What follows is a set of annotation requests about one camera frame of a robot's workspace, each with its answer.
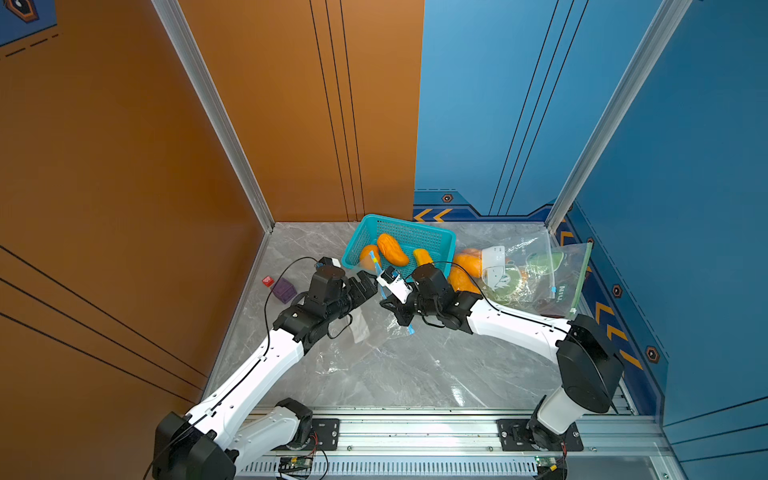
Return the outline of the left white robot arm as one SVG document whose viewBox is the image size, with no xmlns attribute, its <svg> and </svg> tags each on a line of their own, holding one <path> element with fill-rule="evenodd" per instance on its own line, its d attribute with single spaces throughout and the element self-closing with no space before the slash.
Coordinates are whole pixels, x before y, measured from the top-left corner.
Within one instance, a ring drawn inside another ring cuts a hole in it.
<svg viewBox="0 0 768 480">
<path fill-rule="evenodd" d="M 280 446 L 309 440 L 312 412 L 293 399 L 279 402 L 250 426 L 252 410 L 305 354 L 378 290 L 375 275 L 324 265 L 307 292 L 283 310 L 267 338 L 216 391 L 185 415 L 168 414 L 157 426 L 148 476 L 154 479 L 233 479 L 253 460 Z"/>
</svg>

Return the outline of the purple block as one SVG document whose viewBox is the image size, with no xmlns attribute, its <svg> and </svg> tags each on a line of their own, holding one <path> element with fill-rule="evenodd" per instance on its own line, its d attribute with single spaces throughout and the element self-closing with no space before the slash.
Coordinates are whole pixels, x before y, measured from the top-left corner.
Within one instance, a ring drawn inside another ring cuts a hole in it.
<svg viewBox="0 0 768 480">
<path fill-rule="evenodd" d="M 273 287 L 272 294 L 283 304 L 289 304 L 298 294 L 296 287 L 287 279 L 278 279 Z"/>
</svg>

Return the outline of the yellow top mango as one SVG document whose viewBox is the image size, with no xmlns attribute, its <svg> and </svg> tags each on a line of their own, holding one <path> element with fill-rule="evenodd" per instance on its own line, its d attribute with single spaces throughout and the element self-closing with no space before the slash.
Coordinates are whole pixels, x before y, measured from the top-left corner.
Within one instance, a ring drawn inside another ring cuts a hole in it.
<svg viewBox="0 0 768 480">
<path fill-rule="evenodd" d="M 377 239 L 380 254 L 393 266 L 405 267 L 410 263 L 408 255 L 390 234 L 383 233 Z"/>
</svg>

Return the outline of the slim yellow mango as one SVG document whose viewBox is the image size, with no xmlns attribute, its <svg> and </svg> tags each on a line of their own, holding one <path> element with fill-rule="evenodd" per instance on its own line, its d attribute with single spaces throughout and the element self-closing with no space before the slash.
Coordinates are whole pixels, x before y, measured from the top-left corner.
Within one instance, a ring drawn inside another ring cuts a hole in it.
<svg viewBox="0 0 768 480">
<path fill-rule="evenodd" d="M 426 249 L 423 249 L 423 248 L 414 249 L 412 254 L 418 266 L 422 266 L 422 265 L 426 265 L 434 262 L 430 253 Z"/>
</svg>

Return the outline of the teal plastic basket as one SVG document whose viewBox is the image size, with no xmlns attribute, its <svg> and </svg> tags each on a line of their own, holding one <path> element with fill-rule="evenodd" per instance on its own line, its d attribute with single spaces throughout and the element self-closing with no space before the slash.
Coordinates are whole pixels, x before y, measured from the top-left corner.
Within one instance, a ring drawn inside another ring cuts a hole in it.
<svg viewBox="0 0 768 480">
<path fill-rule="evenodd" d="M 418 267 L 412 255 L 415 249 L 426 250 L 444 276 L 449 276 L 456 248 L 454 232 L 426 223 L 408 222 L 376 214 L 366 215 L 357 226 L 342 256 L 343 266 L 348 269 L 358 268 L 363 249 L 376 245 L 381 234 L 392 236 L 408 256 L 409 264 L 397 267 L 403 276 L 409 276 Z"/>
</svg>

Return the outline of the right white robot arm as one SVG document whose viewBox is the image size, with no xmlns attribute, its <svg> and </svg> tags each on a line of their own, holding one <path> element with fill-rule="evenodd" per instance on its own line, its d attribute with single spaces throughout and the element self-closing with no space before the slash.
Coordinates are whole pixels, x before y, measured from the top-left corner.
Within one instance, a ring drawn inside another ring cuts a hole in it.
<svg viewBox="0 0 768 480">
<path fill-rule="evenodd" d="M 555 364 L 560 385 L 537 404 L 521 433 L 534 449 L 565 449 L 567 431 L 575 422 L 612 408 L 624 375 L 618 348 L 589 316 L 537 317 L 467 291 L 429 297 L 414 290 L 404 300 L 391 294 L 380 305 L 402 326 L 415 317 L 433 317 L 442 327 L 504 340 Z"/>
</svg>

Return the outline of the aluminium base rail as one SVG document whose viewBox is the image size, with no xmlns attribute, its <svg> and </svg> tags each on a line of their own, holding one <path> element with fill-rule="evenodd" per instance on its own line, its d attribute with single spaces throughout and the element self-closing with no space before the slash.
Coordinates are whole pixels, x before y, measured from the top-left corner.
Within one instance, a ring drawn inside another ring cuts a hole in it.
<svg viewBox="0 0 768 480">
<path fill-rule="evenodd" d="M 653 418 L 588 415 L 546 450 L 516 410 L 318 409 L 302 446 L 297 421 L 257 409 L 234 437 L 234 479 L 682 479 Z"/>
</svg>

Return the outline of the clear green-zip bag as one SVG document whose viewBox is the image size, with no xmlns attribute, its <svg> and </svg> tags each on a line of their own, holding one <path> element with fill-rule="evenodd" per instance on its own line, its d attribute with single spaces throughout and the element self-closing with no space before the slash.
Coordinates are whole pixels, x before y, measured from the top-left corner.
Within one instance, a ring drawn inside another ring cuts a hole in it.
<svg viewBox="0 0 768 480">
<path fill-rule="evenodd" d="M 489 285 L 489 273 L 478 280 L 493 302 L 551 318 L 573 319 L 592 253 L 590 243 L 551 247 L 528 254 L 521 262 L 508 262 L 505 273 Z"/>
</svg>

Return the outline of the clear blue-zip bag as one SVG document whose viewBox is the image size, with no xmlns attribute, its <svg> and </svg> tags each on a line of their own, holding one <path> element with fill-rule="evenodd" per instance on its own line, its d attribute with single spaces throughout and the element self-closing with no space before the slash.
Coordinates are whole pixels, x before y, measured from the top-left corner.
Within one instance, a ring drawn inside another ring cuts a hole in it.
<svg viewBox="0 0 768 480">
<path fill-rule="evenodd" d="M 482 251 L 482 274 L 489 273 L 491 279 L 487 280 L 487 283 L 494 285 L 505 273 L 505 266 L 508 262 L 521 262 L 528 254 L 534 252 L 543 253 L 544 251 L 549 251 L 551 247 L 550 237 L 545 228 L 516 233 L 498 244 L 478 249 Z M 452 272 L 458 274 L 461 270 L 465 271 L 461 266 L 454 263 Z M 478 282 L 480 278 L 468 276 L 468 280 L 456 280 L 455 287 L 457 289 L 473 289 L 475 287 L 480 289 Z"/>
</svg>

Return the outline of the smooth orange basket mango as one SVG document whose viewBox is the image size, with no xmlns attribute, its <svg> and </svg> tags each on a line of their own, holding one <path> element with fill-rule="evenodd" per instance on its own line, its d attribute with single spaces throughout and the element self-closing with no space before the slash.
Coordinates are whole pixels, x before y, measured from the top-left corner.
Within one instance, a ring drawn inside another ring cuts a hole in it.
<svg viewBox="0 0 768 480">
<path fill-rule="evenodd" d="M 381 258 L 377 245 L 367 245 L 362 249 L 359 257 L 359 266 L 370 273 L 380 274 L 382 272 Z"/>
</svg>

